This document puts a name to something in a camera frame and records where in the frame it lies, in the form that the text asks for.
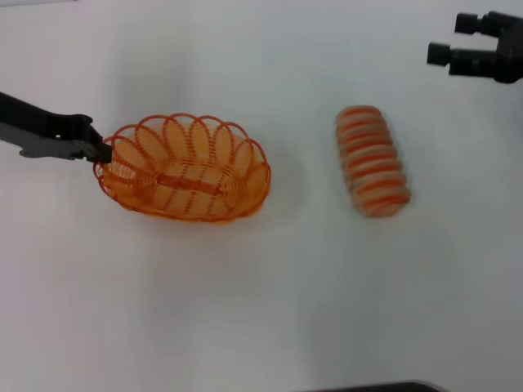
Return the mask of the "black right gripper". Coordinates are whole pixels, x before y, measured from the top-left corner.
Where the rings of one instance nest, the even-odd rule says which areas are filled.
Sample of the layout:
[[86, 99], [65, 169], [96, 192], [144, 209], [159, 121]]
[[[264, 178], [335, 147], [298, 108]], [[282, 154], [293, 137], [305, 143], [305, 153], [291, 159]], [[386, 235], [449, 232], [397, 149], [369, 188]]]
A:
[[431, 42], [427, 49], [429, 65], [449, 66], [449, 75], [468, 77], [494, 77], [498, 66], [494, 77], [497, 82], [511, 84], [522, 78], [521, 17], [496, 11], [483, 16], [458, 13], [454, 32], [497, 37], [496, 53], [451, 48], [450, 45]]

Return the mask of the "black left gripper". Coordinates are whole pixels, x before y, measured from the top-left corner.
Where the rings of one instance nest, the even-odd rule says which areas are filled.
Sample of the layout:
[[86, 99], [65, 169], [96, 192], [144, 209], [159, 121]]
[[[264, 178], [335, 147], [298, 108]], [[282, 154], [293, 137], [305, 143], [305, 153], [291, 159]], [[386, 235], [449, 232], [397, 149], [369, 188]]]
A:
[[[56, 139], [70, 140], [60, 151]], [[24, 158], [58, 158], [110, 163], [112, 149], [84, 114], [51, 114], [1, 93], [1, 141], [20, 147]]]

